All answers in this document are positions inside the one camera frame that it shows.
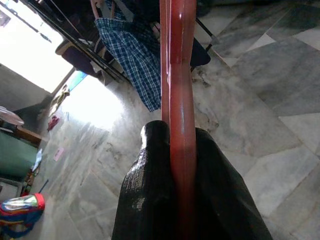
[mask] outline plaid cloth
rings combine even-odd
[[[99,18],[95,24],[107,50],[121,64],[144,105],[153,112],[161,107],[159,42],[147,22],[139,17],[127,22],[121,14],[117,11],[116,19]]]

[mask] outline wall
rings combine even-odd
[[[0,64],[0,106],[16,111],[39,104],[47,96],[49,92]]]

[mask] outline marble floor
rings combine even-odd
[[[274,240],[320,239],[320,3],[217,6],[211,62],[193,72],[196,125],[243,176]],[[197,27],[195,37],[211,42]],[[111,239],[144,124],[126,82],[85,78],[57,112],[32,187],[46,210],[26,240]],[[59,148],[63,154],[54,160]]]

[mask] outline colorful bag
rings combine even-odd
[[[28,234],[45,210],[45,199],[40,193],[12,198],[0,205],[0,226],[9,237],[17,239]],[[22,225],[24,231],[14,231],[12,226]]]

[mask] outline red object on floor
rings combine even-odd
[[[190,60],[196,0],[160,1],[162,120],[178,197],[177,238],[195,239],[196,128]]]
[[[59,120],[60,118],[56,117],[55,115],[51,118],[51,120],[48,122],[48,128],[47,128],[48,132],[52,130],[55,125],[58,124]]]

